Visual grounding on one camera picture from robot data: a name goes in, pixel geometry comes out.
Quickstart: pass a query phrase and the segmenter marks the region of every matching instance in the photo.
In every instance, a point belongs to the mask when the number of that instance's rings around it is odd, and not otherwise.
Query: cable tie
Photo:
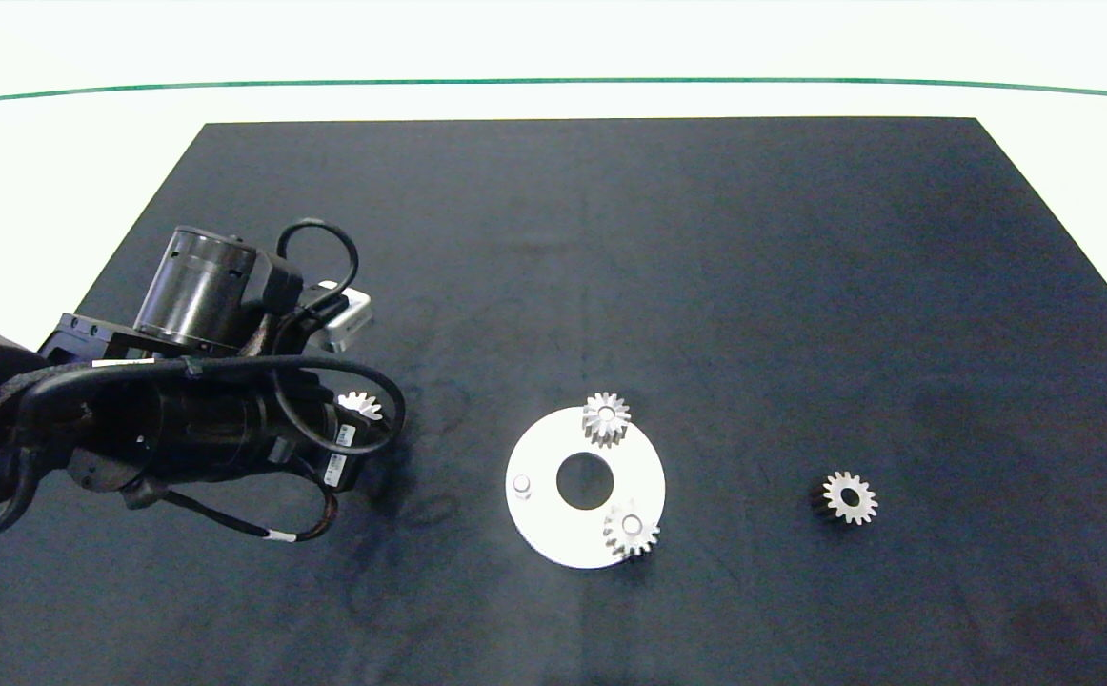
[[[180,360],[185,363],[185,378],[190,381],[201,378],[201,364],[199,361],[194,360],[190,355],[182,355]]]

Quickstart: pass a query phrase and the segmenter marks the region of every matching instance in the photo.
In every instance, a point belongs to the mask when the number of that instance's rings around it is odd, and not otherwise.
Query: black mat
[[[175,225],[301,216],[359,242],[405,459],[300,545],[53,477],[0,536],[0,683],[1107,685],[1107,285],[975,121],[208,126],[79,311],[133,321]],[[649,559],[577,572],[503,477],[596,391],[666,508]],[[871,526],[811,517],[834,470]]]

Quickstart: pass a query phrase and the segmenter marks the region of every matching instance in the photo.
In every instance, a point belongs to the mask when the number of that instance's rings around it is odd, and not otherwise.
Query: green line
[[[86,95],[125,91],[187,91],[196,87],[262,87],[262,86],[544,86],[544,84],[583,83],[859,83],[882,86],[958,86],[996,87],[1002,91],[1034,91],[1068,95],[1101,95],[1096,87],[1033,85],[1028,83],[993,83],[984,81],[939,81],[938,79],[828,79],[828,77],[625,77],[625,79],[301,79],[300,81],[224,81],[196,83],[139,83],[133,85],[100,85],[65,87],[61,91],[12,93],[0,100],[29,100],[58,95]]]

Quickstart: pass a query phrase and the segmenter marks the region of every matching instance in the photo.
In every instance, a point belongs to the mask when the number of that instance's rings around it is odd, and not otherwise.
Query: center hole
[[[613,470],[600,456],[576,453],[557,470],[557,491],[571,508],[593,511],[613,493]]]

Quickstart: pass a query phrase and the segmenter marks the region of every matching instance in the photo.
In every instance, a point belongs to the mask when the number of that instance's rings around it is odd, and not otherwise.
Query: metal gear
[[[816,509],[836,520],[845,520],[847,524],[869,524],[876,517],[876,491],[862,481],[862,478],[846,472],[832,472],[832,477],[824,479],[824,485],[817,490]]]
[[[384,416],[380,413],[380,404],[375,402],[374,395],[356,394],[338,395],[338,404],[341,407],[353,409],[372,422],[380,422]]]
[[[632,507],[611,508],[604,517],[604,545],[614,555],[631,558],[650,552],[656,543],[660,526],[654,521],[644,521]]]
[[[588,396],[583,405],[583,435],[600,447],[615,446],[625,437],[631,414],[624,398],[618,394]]]

